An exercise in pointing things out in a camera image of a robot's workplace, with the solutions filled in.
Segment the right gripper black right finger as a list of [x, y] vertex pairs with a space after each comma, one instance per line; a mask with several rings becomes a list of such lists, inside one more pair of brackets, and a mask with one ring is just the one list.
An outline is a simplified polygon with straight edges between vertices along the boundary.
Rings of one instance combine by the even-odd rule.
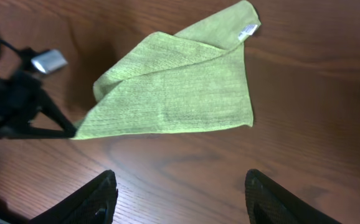
[[251, 224], [340, 224], [257, 169], [246, 174], [245, 201]]

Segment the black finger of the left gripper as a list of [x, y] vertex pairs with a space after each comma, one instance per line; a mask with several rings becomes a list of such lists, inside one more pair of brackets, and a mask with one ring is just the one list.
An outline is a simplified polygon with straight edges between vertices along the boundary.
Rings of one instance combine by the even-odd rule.
[[[60, 126], [60, 130], [36, 128], [31, 121], [42, 113]], [[0, 121], [0, 139], [68, 139], [76, 128], [44, 90], [37, 90], [20, 108]]]

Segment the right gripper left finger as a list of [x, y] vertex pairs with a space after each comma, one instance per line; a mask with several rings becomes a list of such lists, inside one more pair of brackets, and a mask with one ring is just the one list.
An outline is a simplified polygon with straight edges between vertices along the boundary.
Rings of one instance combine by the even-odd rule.
[[118, 199], [115, 173], [106, 170], [46, 212], [35, 224], [112, 224]]

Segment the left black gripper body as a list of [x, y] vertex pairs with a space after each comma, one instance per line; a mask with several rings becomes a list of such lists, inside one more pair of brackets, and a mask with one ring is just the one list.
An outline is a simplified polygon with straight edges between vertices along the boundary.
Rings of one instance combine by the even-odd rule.
[[29, 121], [38, 113], [42, 82], [26, 72], [0, 78], [0, 137], [42, 137]]

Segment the green microfiber cloth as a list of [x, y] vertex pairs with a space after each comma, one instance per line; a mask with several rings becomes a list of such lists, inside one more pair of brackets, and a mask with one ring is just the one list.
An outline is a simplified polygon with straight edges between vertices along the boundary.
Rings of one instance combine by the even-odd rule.
[[150, 34], [93, 84], [97, 103], [75, 139], [252, 126], [244, 42], [260, 25], [241, 1], [174, 35]]

